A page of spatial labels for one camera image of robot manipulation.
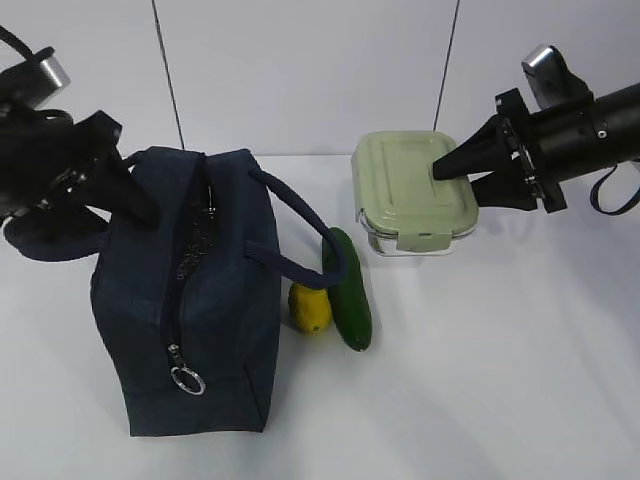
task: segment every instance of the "glass food container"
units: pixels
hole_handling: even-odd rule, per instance
[[[478,204],[468,178],[436,181],[433,163],[455,148],[438,132],[376,132],[351,159],[356,221],[381,255],[442,255],[473,231]]]

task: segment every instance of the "container lid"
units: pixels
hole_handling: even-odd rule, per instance
[[[397,236],[398,250],[433,252],[478,221],[468,178],[436,181],[433,163],[455,148],[430,131],[376,132],[362,138],[352,158],[357,216],[382,236]]]

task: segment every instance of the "lemon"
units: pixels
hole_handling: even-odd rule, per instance
[[[300,331],[319,333],[331,323],[331,304],[327,290],[313,290],[294,283],[289,290],[291,318]]]

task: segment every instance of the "green cucumber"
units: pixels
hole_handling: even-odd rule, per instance
[[[339,285],[329,287],[329,303],[333,321],[340,336],[353,350],[362,352],[371,345],[371,310],[362,282],[358,254],[349,236],[339,228],[331,228],[347,258],[347,275]],[[336,270],[336,257],[326,240],[322,242],[322,269]]]

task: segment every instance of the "keyring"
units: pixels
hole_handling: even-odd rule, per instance
[[[184,373],[190,376],[192,379],[194,379],[198,384],[198,387],[199,387],[198,390],[194,390],[190,388],[187,384],[185,384],[182,380],[180,380],[180,378],[178,377],[179,373]],[[196,372],[194,372],[193,370],[187,367],[181,367],[181,368],[173,367],[171,369],[171,378],[173,378],[173,381],[175,382],[176,385],[178,385],[182,390],[187,392],[189,395],[196,395],[196,396],[202,395],[205,389],[207,388],[207,385],[204,383],[204,380],[202,379],[202,377],[200,377],[200,375],[198,375]]]

